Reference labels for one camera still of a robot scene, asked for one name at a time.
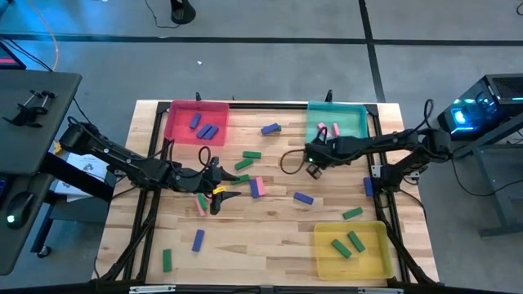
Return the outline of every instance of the red tray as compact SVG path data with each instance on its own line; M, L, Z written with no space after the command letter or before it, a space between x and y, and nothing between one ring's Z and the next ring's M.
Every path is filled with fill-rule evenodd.
M198 126L189 127L195 114L202 114ZM175 100L171 102L169 118L163 136L176 143L223 146L226 142L229 104L223 102ZM211 139L199 139L196 134L206 123L217 125L220 130Z

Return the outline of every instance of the yellow tray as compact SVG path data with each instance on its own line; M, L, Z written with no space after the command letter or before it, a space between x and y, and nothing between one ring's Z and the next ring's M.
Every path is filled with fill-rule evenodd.
M359 253L347 236L351 231L365 246L363 252ZM334 239L351 251L350 258L333 247ZM381 221L319 223L314 227L314 240L316 268L322 280L392 278L394 275L387 229Z

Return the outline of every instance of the blue light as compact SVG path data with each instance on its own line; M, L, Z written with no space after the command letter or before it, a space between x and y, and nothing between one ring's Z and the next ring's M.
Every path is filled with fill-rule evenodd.
M472 131L474 127L456 127L453 131L450 132L450 135L454 134L456 131Z
M461 111L456 111L454 113L454 119L456 120L456 123L464 124L467 122L465 117L463 116L463 113Z

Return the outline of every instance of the blue block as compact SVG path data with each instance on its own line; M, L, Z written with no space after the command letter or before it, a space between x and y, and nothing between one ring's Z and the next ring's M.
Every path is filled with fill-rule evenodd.
M267 126L267 127L263 127L261 129L261 133L263 135L267 135L267 134L270 134L272 133L273 131L278 131L279 130L279 125L278 123L273 123L271 124L270 126Z
M256 183L256 179L252 179L248 181L249 184L251 184L251 193L253 194L253 198L260 197L260 191L258 190L258 184Z
M314 199L312 197L309 197L305 194L301 194L301 193L298 193L298 192L294 192L294 199L296 200L300 200L304 203L307 203L309 205L312 205L312 203L314 202Z
M196 231L196 237L194 237L194 243L193 243L193 251L199 252L199 249L202 247L203 242L203 235L205 234L205 231L202 229L199 229Z
M363 185L365 186L365 195L367 197L373 197L374 196L374 190L373 190L373 182L370 180L370 177L363 178Z
M198 134L196 134L196 136L200 139L202 139L202 137L205 135L205 133L207 133L208 130L211 129L211 125L210 124L206 124L205 126L202 127L201 130L199 130Z
M216 135L216 133L218 132L220 128L217 127L217 126L212 126L209 131L207 132L207 134L205 134L205 136L203 136L204 139L207 139L207 140L211 140L214 135Z
M193 117L193 121L190 122L190 128L195 129L198 126L199 120L202 118L202 114L195 114Z

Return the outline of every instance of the pink block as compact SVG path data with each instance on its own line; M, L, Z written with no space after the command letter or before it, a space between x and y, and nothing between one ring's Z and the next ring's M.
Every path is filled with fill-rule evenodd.
M339 129L339 127L337 127L337 123L333 123L333 128L334 128L334 135L340 136L340 129Z
M318 129L321 130L322 127L327 127L327 126L325 126L324 123L321 123L321 122L318 123ZM329 133L329 129L328 129L328 128L327 128L327 137L330 137L330 133Z
M196 207L198 208L199 215L200 216L205 216L205 212L203 211L202 206L199 205L198 198L195 198L194 200L196 201Z
M260 196L265 196L265 186L263 185L263 179L261 176L256 178L256 185L258 186L258 193Z

